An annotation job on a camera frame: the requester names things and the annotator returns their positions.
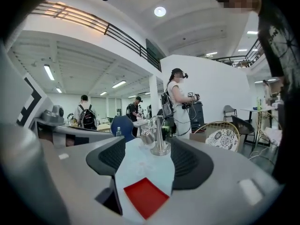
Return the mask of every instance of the person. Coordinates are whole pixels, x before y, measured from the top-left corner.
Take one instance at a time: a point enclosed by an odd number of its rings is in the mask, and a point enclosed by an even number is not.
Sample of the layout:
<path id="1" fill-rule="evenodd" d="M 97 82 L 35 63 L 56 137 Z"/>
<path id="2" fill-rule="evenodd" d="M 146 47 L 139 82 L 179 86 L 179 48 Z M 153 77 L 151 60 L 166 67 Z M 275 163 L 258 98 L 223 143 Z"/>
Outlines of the person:
<path id="1" fill-rule="evenodd" d="M 74 119 L 75 121 L 78 123 L 80 120 L 80 115 L 81 113 L 90 108 L 90 104 L 89 104 L 89 98 L 86 95 L 82 95 L 81 96 L 81 101 L 80 104 L 76 107 L 75 112 L 74 112 Z M 96 110 L 93 106 L 91 106 L 90 110 L 95 114 L 95 116 L 97 117 L 97 113 Z"/>
<path id="2" fill-rule="evenodd" d="M 183 106 L 185 103 L 192 103 L 199 100 L 199 97 L 186 97 L 180 87 L 185 75 L 180 68 L 175 68 L 170 76 L 167 91 L 173 105 L 173 118 L 176 125 L 176 135 L 189 139 L 191 133 L 191 121 L 188 110 Z"/>
<path id="3" fill-rule="evenodd" d="M 279 146 L 277 162 L 273 176 L 279 183 L 288 179 L 290 161 L 286 160 L 288 151 L 293 149 L 294 111 L 298 109 L 300 99 L 300 50 L 294 32 L 286 17 L 270 0 L 216 0 L 225 8 L 239 8 L 258 14 L 258 39 L 263 48 L 273 77 L 278 77 L 284 85 L 285 126 Z"/>
<path id="4" fill-rule="evenodd" d="M 135 101 L 130 105 L 130 119 L 133 121 L 133 122 L 136 122 L 137 121 L 137 118 L 141 118 L 142 116 L 138 114 L 138 110 L 139 110 L 139 103 L 140 102 L 143 102 L 141 97 L 136 97 L 135 98 Z M 133 136 L 137 136 L 137 127 L 133 127 L 132 129 L 132 135 Z"/>
<path id="5" fill-rule="evenodd" d="M 267 80 L 263 80 L 262 82 L 264 86 L 264 99 L 266 101 L 266 104 L 271 106 L 271 88 L 270 85 L 268 84 Z"/>

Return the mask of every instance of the man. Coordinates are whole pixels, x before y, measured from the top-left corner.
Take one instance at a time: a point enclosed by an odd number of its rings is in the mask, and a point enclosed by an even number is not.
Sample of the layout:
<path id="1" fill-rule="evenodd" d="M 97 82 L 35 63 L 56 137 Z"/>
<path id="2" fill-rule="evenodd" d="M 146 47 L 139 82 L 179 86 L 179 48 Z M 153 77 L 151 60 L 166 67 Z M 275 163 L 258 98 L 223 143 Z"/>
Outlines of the man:
<path id="1" fill-rule="evenodd" d="M 136 122 L 138 117 L 141 118 L 141 115 L 138 114 L 140 102 L 143 102 L 141 97 L 136 97 L 135 101 L 130 105 L 130 115 L 129 116 L 133 122 Z M 133 127 L 132 135 L 136 137 L 137 127 Z"/>
<path id="2" fill-rule="evenodd" d="M 75 119 L 77 122 L 78 122 L 79 119 L 80 119 L 81 113 L 82 113 L 84 110 L 90 108 L 90 104 L 88 103 L 88 101 L 89 101 L 88 96 L 86 96 L 86 95 L 82 95 L 82 96 L 81 96 L 80 104 L 76 107 L 75 112 L 74 112 L 74 119 Z M 90 110 L 91 110 L 91 111 L 95 114 L 95 116 L 97 117 L 96 110 L 94 109 L 93 106 L 91 107 Z"/>
<path id="3" fill-rule="evenodd" d="M 285 127 L 279 147 L 279 155 L 273 176 L 285 183 L 287 170 L 293 167 L 283 158 L 287 157 L 297 134 L 294 111 L 298 108 L 300 98 L 300 51 L 296 37 L 282 12 L 270 0 L 217 0 L 225 8 L 238 8 L 243 11 L 254 11 L 258 14 L 258 39 L 264 50 L 273 77 L 279 77 L 285 90 Z"/>

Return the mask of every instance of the black sleeve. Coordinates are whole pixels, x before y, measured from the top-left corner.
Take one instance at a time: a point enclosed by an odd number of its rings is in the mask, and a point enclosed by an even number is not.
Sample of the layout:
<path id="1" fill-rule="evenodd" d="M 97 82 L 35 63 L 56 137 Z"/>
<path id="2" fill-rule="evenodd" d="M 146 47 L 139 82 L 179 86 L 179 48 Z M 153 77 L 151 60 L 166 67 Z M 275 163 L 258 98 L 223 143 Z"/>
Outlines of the black sleeve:
<path id="1" fill-rule="evenodd" d="M 275 53 L 273 52 L 268 40 L 262 37 L 261 39 L 259 39 L 259 41 L 262 45 L 264 54 L 269 64 L 272 77 L 284 76 L 279 57 L 276 56 Z"/>
<path id="2" fill-rule="evenodd" d="M 135 112 L 135 105 L 131 104 L 130 105 L 130 113 L 133 113 L 133 112 Z"/>

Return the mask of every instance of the patterned cushion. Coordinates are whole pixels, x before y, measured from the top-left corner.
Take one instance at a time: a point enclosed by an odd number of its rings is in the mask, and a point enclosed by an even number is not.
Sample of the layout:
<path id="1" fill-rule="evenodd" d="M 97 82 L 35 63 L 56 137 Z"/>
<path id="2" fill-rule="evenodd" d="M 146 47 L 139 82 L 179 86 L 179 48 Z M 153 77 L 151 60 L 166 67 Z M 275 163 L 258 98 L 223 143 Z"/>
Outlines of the patterned cushion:
<path id="1" fill-rule="evenodd" d="M 238 146 L 238 138 L 232 130 L 222 129 L 212 133 L 205 140 L 205 143 L 211 146 L 235 151 Z"/>

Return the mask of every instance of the water bottle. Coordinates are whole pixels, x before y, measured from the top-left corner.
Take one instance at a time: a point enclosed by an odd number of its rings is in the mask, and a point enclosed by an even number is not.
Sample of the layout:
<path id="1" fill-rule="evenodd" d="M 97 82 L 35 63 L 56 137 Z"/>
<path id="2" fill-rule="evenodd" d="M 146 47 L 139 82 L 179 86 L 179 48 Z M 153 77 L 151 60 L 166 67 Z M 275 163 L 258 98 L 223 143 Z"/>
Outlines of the water bottle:
<path id="1" fill-rule="evenodd" d="M 120 136 L 122 136 L 121 128 L 118 127 L 118 130 L 117 130 L 117 133 L 116 133 L 116 137 L 120 137 Z"/>

